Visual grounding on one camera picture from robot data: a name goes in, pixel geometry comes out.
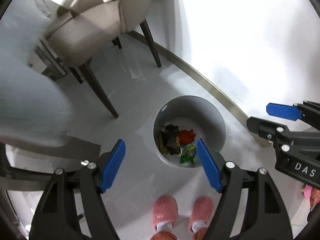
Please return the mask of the green crumpled wrapper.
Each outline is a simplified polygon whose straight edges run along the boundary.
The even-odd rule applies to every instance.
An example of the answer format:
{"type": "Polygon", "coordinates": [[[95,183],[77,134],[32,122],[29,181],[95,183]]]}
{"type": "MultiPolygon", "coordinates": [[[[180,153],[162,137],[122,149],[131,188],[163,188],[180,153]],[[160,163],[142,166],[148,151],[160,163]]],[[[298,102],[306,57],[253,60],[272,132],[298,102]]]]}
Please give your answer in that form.
{"type": "Polygon", "coordinates": [[[181,156],[180,156],[180,163],[190,163],[194,164],[194,159],[196,156],[196,146],[193,144],[185,145],[181,148],[181,156]]]}

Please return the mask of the red crumpled trash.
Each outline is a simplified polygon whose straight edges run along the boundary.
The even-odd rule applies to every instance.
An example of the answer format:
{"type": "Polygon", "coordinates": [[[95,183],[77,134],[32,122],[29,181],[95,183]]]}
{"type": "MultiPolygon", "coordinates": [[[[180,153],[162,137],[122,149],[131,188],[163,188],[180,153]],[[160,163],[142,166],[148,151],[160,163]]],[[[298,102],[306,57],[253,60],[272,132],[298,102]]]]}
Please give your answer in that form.
{"type": "Polygon", "coordinates": [[[195,140],[196,134],[194,133],[193,129],[189,131],[185,129],[185,130],[179,131],[178,137],[180,140],[180,145],[184,146],[184,145],[191,144],[195,140]]]}

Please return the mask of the grey table cloth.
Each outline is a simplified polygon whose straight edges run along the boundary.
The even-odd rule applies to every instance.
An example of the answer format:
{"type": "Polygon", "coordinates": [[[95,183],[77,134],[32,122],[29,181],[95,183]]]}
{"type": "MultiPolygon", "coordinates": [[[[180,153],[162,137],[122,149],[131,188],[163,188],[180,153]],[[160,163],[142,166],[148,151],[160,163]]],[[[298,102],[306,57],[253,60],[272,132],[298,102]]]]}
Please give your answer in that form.
{"type": "Polygon", "coordinates": [[[43,147],[66,144],[73,109],[48,77],[29,67],[49,25],[44,0],[12,0],[1,18],[1,141],[43,147]]]}

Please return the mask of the taupe chair near right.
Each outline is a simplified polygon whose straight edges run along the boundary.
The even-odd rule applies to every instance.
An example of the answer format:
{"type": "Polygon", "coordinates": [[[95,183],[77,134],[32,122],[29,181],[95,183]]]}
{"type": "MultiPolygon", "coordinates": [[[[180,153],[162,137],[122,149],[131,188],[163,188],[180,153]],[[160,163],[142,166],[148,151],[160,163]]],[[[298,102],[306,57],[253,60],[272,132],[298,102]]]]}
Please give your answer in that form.
{"type": "Polygon", "coordinates": [[[55,19],[45,32],[50,48],[69,68],[77,68],[97,97],[117,118],[119,115],[109,101],[89,61],[107,42],[121,46],[119,36],[140,26],[157,67],[161,61],[146,17],[152,0],[64,0],[55,19]]]}

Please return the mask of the grey trash bin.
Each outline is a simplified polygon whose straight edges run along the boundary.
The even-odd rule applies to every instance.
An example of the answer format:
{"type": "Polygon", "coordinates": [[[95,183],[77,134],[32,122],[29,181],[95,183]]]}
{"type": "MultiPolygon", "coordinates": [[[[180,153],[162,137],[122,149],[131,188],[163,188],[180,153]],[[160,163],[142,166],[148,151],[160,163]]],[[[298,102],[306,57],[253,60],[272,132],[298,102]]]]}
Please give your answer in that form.
{"type": "Polygon", "coordinates": [[[219,110],[199,96],[179,96],[157,113],[153,137],[159,158],[171,167],[197,168],[198,140],[219,152],[226,141],[226,126],[219,110]]]}

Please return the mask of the left pink slipper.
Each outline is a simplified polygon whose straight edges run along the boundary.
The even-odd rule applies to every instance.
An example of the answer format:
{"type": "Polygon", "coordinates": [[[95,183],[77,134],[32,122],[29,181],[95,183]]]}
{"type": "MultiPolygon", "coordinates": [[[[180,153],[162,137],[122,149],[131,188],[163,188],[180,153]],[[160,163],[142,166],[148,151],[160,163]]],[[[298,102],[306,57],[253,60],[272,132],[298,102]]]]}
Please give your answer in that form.
{"type": "Polygon", "coordinates": [[[178,206],[174,197],[161,196],[154,202],[151,209],[151,222],[155,231],[171,231],[176,224],[177,217],[178,206]]]}

